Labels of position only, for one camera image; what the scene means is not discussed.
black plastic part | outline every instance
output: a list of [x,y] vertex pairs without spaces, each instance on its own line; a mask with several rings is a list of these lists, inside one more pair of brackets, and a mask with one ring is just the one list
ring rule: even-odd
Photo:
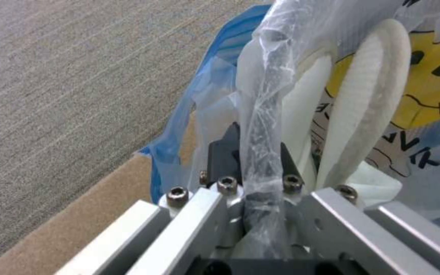
[[367,275],[354,261],[197,259],[187,275]]
[[[224,176],[233,176],[242,185],[241,162],[239,158],[240,127],[234,122],[225,132],[222,139],[213,141],[208,146],[207,187]],[[295,162],[284,143],[281,143],[281,165],[283,176],[300,176]]]
[[281,143],[281,165],[283,166],[283,176],[296,175],[301,179],[298,168],[296,167],[293,158],[291,158],[288,148],[283,142]]

bolt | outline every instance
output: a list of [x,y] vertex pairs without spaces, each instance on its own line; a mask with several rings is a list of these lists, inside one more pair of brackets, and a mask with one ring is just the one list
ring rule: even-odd
[[237,194],[237,180],[232,176],[224,176],[217,181],[217,189],[222,195]]
[[166,199],[167,205],[170,207],[181,208],[188,202],[188,189],[182,188],[181,186],[173,187],[167,193]]
[[297,175],[283,176],[283,191],[288,194],[300,193],[302,191],[303,181]]
[[356,200],[358,198],[358,192],[356,191],[356,189],[350,186],[346,186],[345,184],[338,185],[334,189],[350,203],[352,203],[353,205],[356,204]]
[[208,174],[205,170],[199,171],[199,185],[206,186],[208,184]]

black lettering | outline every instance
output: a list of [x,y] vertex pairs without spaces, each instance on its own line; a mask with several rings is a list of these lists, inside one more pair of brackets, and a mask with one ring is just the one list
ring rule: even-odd
[[418,137],[412,139],[409,143],[407,143],[407,135],[405,134],[405,131],[400,132],[400,148],[403,152],[407,151],[408,149],[415,146],[417,143],[420,142],[420,139]]
[[386,139],[387,142],[393,143],[396,137],[396,133],[391,133],[390,136],[382,136],[384,139]]
[[328,105],[330,105],[330,103],[320,103],[319,105],[317,105],[317,108],[315,109],[315,112],[316,113],[323,112],[323,110],[325,110],[325,108],[327,108]]
[[417,153],[411,155],[410,162],[412,164],[417,163],[417,155],[419,155],[420,153],[423,153],[421,160],[419,161],[419,165],[418,165],[418,167],[420,169],[423,169],[427,164],[434,166],[434,167],[438,167],[440,165],[440,161],[430,159],[430,157],[431,157],[430,147],[425,147],[425,148],[419,150]]

clear plastic bag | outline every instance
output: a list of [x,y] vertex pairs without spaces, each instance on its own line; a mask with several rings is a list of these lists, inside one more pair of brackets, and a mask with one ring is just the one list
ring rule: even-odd
[[[412,4],[402,5],[400,0],[278,0],[271,8],[252,7],[229,21],[206,53],[164,133],[140,150],[152,157],[152,200],[157,202],[171,186],[185,186],[193,191],[198,188],[197,176],[206,167],[208,144],[237,121],[241,126],[245,221],[250,231],[234,254],[290,257],[281,184],[283,97],[293,89],[297,76],[311,68],[321,53],[330,54],[333,61],[339,60],[327,85],[331,89],[344,59],[384,19],[398,19],[408,31],[435,30],[433,40],[439,42],[440,0]],[[327,89],[316,107],[317,125],[311,127],[314,155],[323,153],[323,126],[336,95]],[[187,166],[181,165],[178,151],[194,105],[197,148],[192,164]],[[396,151],[395,144],[382,145],[385,141],[400,140],[405,141],[401,148],[406,148],[414,139],[419,139],[423,147]],[[389,125],[375,146],[378,150],[372,151],[367,159],[369,164],[398,178],[403,184],[398,199],[421,212],[440,210],[440,166],[428,165],[425,171],[414,170],[411,176],[401,177],[392,169],[407,169],[412,163],[418,166],[424,155],[433,160],[428,158],[430,144],[433,157],[439,157],[440,163],[440,117],[405,131]],[[374,152],[383,154],[375,157]],[[392,154],[388,163],[384,162],[388,159],[386,153]]]

plastic bag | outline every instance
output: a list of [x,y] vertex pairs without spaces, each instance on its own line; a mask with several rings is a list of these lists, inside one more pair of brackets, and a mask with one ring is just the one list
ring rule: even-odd
[[[396,199],[427,218],[440,217],[440,0],[398,9],[410,33],[412,61],[404,96],[391,124],[366,161],[403,184]],[[311,128],[312,149],[322,153],[332,103],[352,55],[337,61]]]
[[[173,186],[198,188],[199,171],[206,168],[208,143],[220,138],[237,118],[237,99],[233,94],[237,58],[268,9],[269,5],[254,6],[225,24],[206,52],[164,132],[137,152],[150,155],[152,159],[150,196],[153,202],[157,203]],[[194,105],[202,115],[197,115],[198,146],[194,163],[189,167],[181,165],[178,153]],[[221,123],[221,127],[209,127],[216,125],[210,124],[213,121]]]
[[[282,221],[279,146],[283,96],[293,89],[297,73],[311,67],[317,53],[332,53],[333,59],[339,60],[316,107],[311,127],[316,160],[316,155],[322,153],[323,127],[327,125],[330,105],[336,94],[333,87],[338,76],[344,73],[343,65],[361,40],[377,23],[393,17],[409,31],[430,26],[440,39],[440,1],[421,0],[402,6],[400,0],[278,0],[267,12],[268,9],[268,6],[253,7],[222,28],[164,133],[140,153],[152,157],[150,189],[154,202],[174,185],[195,190],[199,186],[199,171],[206,166],[208,143],[218,139],[231,122],[239,121],[241,169],[247,194],[246,219],[252,229],[236,247],[237,254],[286,258],[290,257],[290,252],[286,247],[286,229]],[[244,52],[239,63],[246,66],[237,68],[241,50]],[[178,151],[194,104],[199,118],[196,124],[198,145],[192,165],[184,166],[180,163]],[[424,112],[437,110],[439,113],[439,106],[429,105]],[[394,155],[389,161],[386,153],[379,157],[370,154],[367,158],[370,164],[391,176],[398,176],[392,170],[395,165],[400,167],[403,163],[402,167],[408,168],[409,165],[427,164],[426,173],[410,170],[410,176],[399,178],[403,190],[398,198],[419,210],[440,210],[440,195],[437,200],[431,197],[436,195],[437,189],[440,190],[440,165],[433,166],[440,164],[440,116],[431,122],[410,131],[389,125],[373,151]],[[395,149],[397,141],[403,141],[398,143],[398,150]],[[381,146],[382,142],[393,146]],[[438,161],[429,162],[437,157]]]

